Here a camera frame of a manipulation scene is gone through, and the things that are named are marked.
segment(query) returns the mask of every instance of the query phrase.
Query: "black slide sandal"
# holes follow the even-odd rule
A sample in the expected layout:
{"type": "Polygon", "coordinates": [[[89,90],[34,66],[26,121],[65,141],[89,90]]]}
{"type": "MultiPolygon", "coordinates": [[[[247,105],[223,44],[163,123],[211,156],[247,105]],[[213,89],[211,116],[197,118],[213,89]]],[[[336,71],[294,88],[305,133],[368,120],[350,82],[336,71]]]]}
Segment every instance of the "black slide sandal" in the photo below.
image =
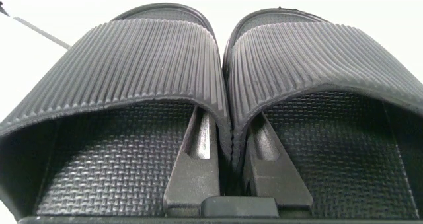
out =
{"type": "Polygon", "coordinates": [[[245,191],[281,218],[419,219],[423,85],[358,29],[278,10],[252,15],[299,16],[238,24],[225,53],[245,191]]]}
{"type": "Polygon", "coordinates": [[[0,124],[15,218],[196,216],[220,195],[231,126],[208,26],[114,20],[80,39],[0,124]]]}

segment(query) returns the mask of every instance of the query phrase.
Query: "footbed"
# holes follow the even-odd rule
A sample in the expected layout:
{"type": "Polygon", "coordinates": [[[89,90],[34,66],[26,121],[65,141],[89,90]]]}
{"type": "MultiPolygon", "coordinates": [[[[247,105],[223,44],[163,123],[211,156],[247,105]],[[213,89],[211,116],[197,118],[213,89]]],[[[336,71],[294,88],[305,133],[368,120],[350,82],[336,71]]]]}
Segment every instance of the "footbed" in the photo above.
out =
{"type": "MultiPolygon", "coordinates": [[[[312,217],[419,218],[382,102],[325,91],[265,115],[314,198],[312,217]]],[[[415,152],[423,155],[421,148],[415,152]]]]}
{"type": "Polygon", "coordinates": [[[147,103],[63,119],[34,214],[164,216],[193,109],[147,103]]]}

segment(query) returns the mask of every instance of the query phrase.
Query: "black rubber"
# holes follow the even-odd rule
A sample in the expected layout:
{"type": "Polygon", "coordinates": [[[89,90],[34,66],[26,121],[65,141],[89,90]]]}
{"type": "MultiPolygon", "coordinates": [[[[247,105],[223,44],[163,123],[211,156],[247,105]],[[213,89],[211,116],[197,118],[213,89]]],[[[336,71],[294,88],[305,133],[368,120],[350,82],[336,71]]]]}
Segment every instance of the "black rubber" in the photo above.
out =
{"type": "Polygon", "coordinates": [[[178,3],[152,3],[126,11],[112,20],[165,19],[193,22],[207,29],[215,37],[207,18],[198,10],[178,3]]]}
{"type": "Polygon", "coordinates": [[[247,16],[226,48],[234,172],[264,112],[313,196],[311,218],[418,219],[421,135],[393,121],[401,113],[422,124],[423,85],[358,29],[279,10],[247,16]],[[415,154],[403,160],[407,147],[415,154]]]}
{"type": "Polygon", "coordinates": [[[183,20],[100,25],[0,123],[0,198],[16,219],[162,217],[194,106],[213,116],[220,144],[230,149],[210,31],[183,20]]]}

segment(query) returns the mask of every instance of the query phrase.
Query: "woven texture pattern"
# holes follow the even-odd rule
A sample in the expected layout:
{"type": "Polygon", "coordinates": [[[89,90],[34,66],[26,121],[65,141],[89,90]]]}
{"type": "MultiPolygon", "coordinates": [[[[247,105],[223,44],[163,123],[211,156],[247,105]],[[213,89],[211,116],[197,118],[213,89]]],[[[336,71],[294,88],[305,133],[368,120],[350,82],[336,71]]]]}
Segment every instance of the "woven texture pattern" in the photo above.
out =
{"type": "Polygon", "coordinates": [[[64,120],[36,215],[164,216],[163,194],[192,111],[153,103],[64,120]]]}
{"type": "Polygon", "coordinates": [[[229,157],[231,129],[213,36],[192,22],[131,19],[88,32],[0,124],[0,135],[48,118],[129,105],[184,100],[219,126],[229,157]]]}
{"type": "Polygon", "coordinates": [[[382,102],[320,92],[264,113],[313,196],[313,217],[418,217],[382,102]]]}
{"type": "Polygon", "coordinates": [[[278,12],[260,13],[246,21],[239,29],[238,38],[248,30],[265,24],[275,24],[283,22],[320,22],[322,19],[315,15],[310,15],[296,10],[278,9],[278,12]]]}
{"type": "Polygon", "coordinates": [[[238,39],[229,63],[234,167],[250,119],[309,89],[344,88],[413,110],[423,108],[420,81],[368,35],[349,26],[327,22],[259,26],[238,39]]]}
{"type": "Polygon", "coordinates": [[[167,19],[167,20],[183,20],[202,25],[194,15],[177,9],[150,9],[131,15],[128,19],[167,19]]]}

